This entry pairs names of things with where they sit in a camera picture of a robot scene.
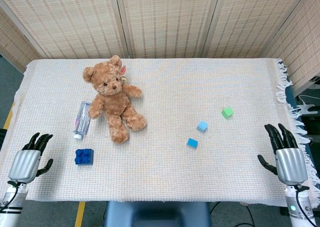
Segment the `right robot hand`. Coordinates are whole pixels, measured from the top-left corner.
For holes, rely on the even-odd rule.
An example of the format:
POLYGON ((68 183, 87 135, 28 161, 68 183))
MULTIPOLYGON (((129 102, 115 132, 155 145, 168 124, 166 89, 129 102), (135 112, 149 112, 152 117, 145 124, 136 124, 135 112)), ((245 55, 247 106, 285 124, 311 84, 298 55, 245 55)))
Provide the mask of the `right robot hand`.
POLYGON ((257 158, 260 164, 278 176, 283 184, 301 185, 308 179, 304 154, 298 147, 294 135, 281 123, 278 124, 278 127, 271 124, 264 126, 270 139, 276 166, 269 164, 260 154, 257 158))

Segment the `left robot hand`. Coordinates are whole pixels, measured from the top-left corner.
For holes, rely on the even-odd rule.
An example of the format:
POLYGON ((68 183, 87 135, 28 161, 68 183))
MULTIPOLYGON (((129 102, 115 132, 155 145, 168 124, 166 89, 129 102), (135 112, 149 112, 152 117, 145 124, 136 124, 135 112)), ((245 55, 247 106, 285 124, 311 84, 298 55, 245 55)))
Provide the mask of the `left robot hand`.
POLYGON ((46 149, 52 134, 35 133, 29 142, 16 153, 8 178, 12 182, 29 184, 36 177, 49 171, 53 164, 53 159, 49 159, 47 164, 39 169, 41 157, 46 149))

